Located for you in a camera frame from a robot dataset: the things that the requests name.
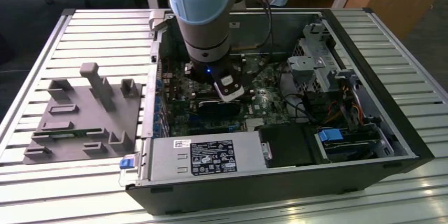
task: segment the blue latch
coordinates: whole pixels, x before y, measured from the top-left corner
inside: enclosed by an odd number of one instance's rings
[[[343,134],[339,129],[324,129],[319,132],[320,141],[336,141],[343,140]]]
[[[133,158],[124,158],[120,160],[120,169],[131,169],[133,168]]]

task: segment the power supply label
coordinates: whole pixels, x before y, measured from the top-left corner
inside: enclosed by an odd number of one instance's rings
[[[195,176],[236,172],[232,140],[191,143],[191,173]]]

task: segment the aluminum extrusion table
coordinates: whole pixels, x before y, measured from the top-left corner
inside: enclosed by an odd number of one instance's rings
[[[0,222],[68,223],[401,223],[448,215],[448,95],[375,14],[333,13],[436,159],[364,191],[204,212],[151,216],[119,184],[120,158],[27,166],[24,149],[44,112],[53,78],[85,85],[83,62],[95,61],[109,83],[145,84],[151,10],[76,10],[61,16],[0,125]]]

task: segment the circuit board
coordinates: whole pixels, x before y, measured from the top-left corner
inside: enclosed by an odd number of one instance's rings
[[[259,69],[257,55],[244,56],[244,71]],[[164,74],[164,91],[169,111],[171,136],[217,134],[253,131],[255,126],[291,122],[284,102],[276,86],[275,64],[269,64],[245,88],[241,99],[233,101],[237,109],[233,116],[203,117],[199,113],[201,102],[223,103],[215,87],[197,83],[184,75],[185,63],[176,62],[172,71]]]

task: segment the floor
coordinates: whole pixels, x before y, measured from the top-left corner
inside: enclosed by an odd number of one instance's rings
[[[0,65],[0,120],[16,97],[28,71],[65,8],[85,8],[84,0],[0,0],[0,62],[5,57],[1,37],[15,52]],[[148,8],[144,0],[89,0],[89,8]],[[409,51],[448,89],[448,0],[436,0],[432,9],[403,41]]]

